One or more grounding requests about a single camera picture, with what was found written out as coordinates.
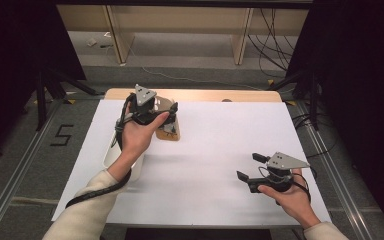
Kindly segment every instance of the gray carpet floor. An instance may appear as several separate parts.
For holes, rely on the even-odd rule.
[[[194,59],[192,61],[195,65],[167,67],[161,66],[161,63],[152,63],[154,57],[158,56],[158,52],[153,48],[153,44],[157,43],[152,43],[148,39],[148,42],[151,43],[147,45],[147,41],[144,40],[147,36],[140,35],[135,39],[133,50],[135,50],[136,54],[131,58],[132,63],[120,67],[114,64],[114,55],[109,53],[110,51],[102,52],[101,50],[98,54],[92,49],[83,46],[82,43],[76,44],[76,41],[85,42],[90,38],[90,33],[88,34],[73,33],[72,39],[87,76],[88,81],[85,84],[99,91],[106,91],[114,87],[132,88],[136,83],[148,88],[265,89],[268,87],[268,79],[279,80],[284,75],[283,71],[271,67],[264,68],[266,73],[280,76],[279,78],[268,77],[266,74],[263,74],[258,65],[256,67],[254,64],[258,62],[258,54],[252,52],[251,47],[247,49],[243,66],[231,65],[231,62],[230,65],[224,64],[225,67],[220,67],[220,63],[214,63],[214,67],[209,67],[208,61],[213,61],[217,58],[225,61],[226,58],[231,57],[231,53],[226,53],[229,46],[222,40],[224,39],[223,36],[216,37],[216,43],[218,44],[217,49],[214,50],[215,53],[208,53],[208,49],[212,49],[210,47],[206,49],[206,52],[194,52]],[[98,40],[100,39],[99,36],[102,37],[102,34],[94,35]],[[156,40],[154,40],[158,41],[158,39],[161,39],[161,36],[151,35],[149,38],[151,40],[155,38]],[[164,59],[169,59],[167,51],[174,51],[175,53],[172,55],[187,59],[186,56],[191,51],[188,49],[186,52],[182,52],[182,49],[184,49],[184,46],[190,46],[192,43],[187,41],[192,40],[179,35],[174,35],[172,38],[181,38],[183,41],[186,41],[186,45],[177,46],[180,50],[176,51],[171,49],[173,46],[167,45],[168,50],[165,49],[164,51]],[[203,38],[204,40],[201,39],[199,41],[205,42],[208,39],[213,39],[214,36],[204,36]],[[102,40],[99,40],[102,44],[106,43],[105,41],[108,41],[108,39],[102,38]],[[196,57],[203,58],[206,67],[199,67],[200,62],[195,61]],[[156,73],[162,73],[170,76],[170,78]],[[70,176],[100,100],[100,97],[89,96],[70,85],[64,84],[64,88],[67,92],[75,92],[68,96],[69,99],[74,99],[75,102],[73,104],[62,104],[56,111],[49,130],[44,136],[40,148],[0,223],[0,239],[41,239],[51,225],[50,219],[53,211]],[[280,90],[284,101],[293,100],[289,91],[292,88],[293,85],[288,85]],[[6,140],[1,145],[3,156],[0,157],[0,193],[6,186],[35,134],[37,109],[34,101],[35,96],[33,95],[26,104],[27,113],[19,116],[16,123],[11,126]],[[55,104],[56,102],[49,103],[48,107],[55,106]],[[306,100],[300,100],[299,104],[306,106]],[[288,110],[291,118],[301,114],[297,106],[288,105]],[[326,113],[322,103],[319,106],[318,112]],[[374,239],[384,239],[384,215],[367,190],[358,170],[352,167],[352,159],[348,156],[333,123],[325,115],[319,116],[318,121],[319,133],[322,135],[323,141],[328,148],[331,148],[329,153],[335,160],[335,165],[340,170],[340,174],[352,198],[357,203],[358,209],[363,213]],[[71,138],[65,146],[52,146],[53,144],[65,141],[65,139],[55,137],[61,125],[70,125],[70,127],[63,128],[63,133],[71,135]],[[349,239],[358,239],[327,176],[321,158],[316,155],[317,150],[306,130],[308,127],[311,126],[298,128],[297,133],[305,154],[310,156],[308,161],[317,171],[316,181],[331,214],[332,221]],[[106,239],[124,239],[125,233],[125,228],[108,224],[103,236]],[[274,240],[297,239],[289,229],[272,229],[271,236]]]

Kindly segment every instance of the floor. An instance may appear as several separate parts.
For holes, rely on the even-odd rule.
[[[226,35],[185,34],[138,34],[136,35],[127,63],[120,65],[115,58],[111,37],[106,33],[70,32],[73,45],[87,76],[87,85],[105,91],[111,87],[129,87],[143,81],[152,86],[172,88],[210,89],[265,89],[268,80],[279,81],[285,72],[265,58],[260,58],[252,42],[248,40],[245,57],[241,65],[233,62],[230,39]],[[266,36],[251,36],[259,46]],[[88,46],[88,41],[97,43]],[[278,45],[286,53],[293,53],[296,37],[279,38]],[[276,48],[272,39],[268,46]],[[280,66],[287,68],[288,55],[265,50]],[[8,131],[2,143],[0,157],[0,196],[8,192],[13,173],[24,168],[19,184],[12,185],[12,199],[4,208],[0,218],[0,239],[41,239],[51,224],[53,211],[64,189],[82,140],[87,133],[99,97],[86,95],[64,85],[75,103],[49,100],[49,126],[45,132],[36,132],[37,110],[35,96],[26,104],[26,113]],[[370,192],[353,168],[352,159],[338,137],[323,104],[318,106],[320,130],[315,132],[308,122],[299,124],[302,114],[308,113],[308,101],[294,101],[293,85],[280,89],[282,99],[288,102],[288,110],[297,127],[308,161],[317,171],[317,184],[331,214],[333,223],[349,239],[384,239],[384,215]],[[63,144],[65,139],[56,138],[57,133],[71,135],[69,147],[53,148],[52,144]],[[29,146],[38,134],[43,138],[37,146]],[[337,186],[334,180],[340,180]],[[338,196],[345,193],[349,198]],[[349,207],[350,201],[355,206]],[[362,219],[366,235],[359,233],[361,223],[350,216]],[[272,229],[274,240],[300,239],[299,229]],[[126,229],[108,224],[103,236],[106,239],[124,239]]]

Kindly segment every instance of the small metal part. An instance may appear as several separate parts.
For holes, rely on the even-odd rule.
[[[284,153],[276,152],[267,162],[267,166],[277,169],[307,168],[310,164]]]
[[[138,84],[135,86],[136,99],[139,106],[144,105],[149,100],[157,95],[157,92],[141,87]]]

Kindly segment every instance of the person's right hand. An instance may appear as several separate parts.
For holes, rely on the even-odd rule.
[[[301,174],[300,169],[294,169],[292,172]],[[305,186],[305,181],[300,176],[294,175],[294,181]],[[320,220],[317,218],[310,205],[307,193],[299,187],[292,185],[288,191],[278,192],[271,187],[260,185],[258,190],[275,199],[280,206],[282,206],[283,210],[289,216],[295,218],[304,229],[320,223]]]

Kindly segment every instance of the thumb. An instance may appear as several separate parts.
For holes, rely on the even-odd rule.
[[[165,122],[165,120],[168,118],[169,115],[170,115],[169,112],[161,113],[148,126],[151,127],[154,131],[157,130],[157,128]]]
[[[271,187],[265,186],[265,185],[258,186],[258,191],[266,194],[267,196],[275,199],[276,201],[279,201],[279,198],[281,196],[281,194],[278,191],[274,190]]]

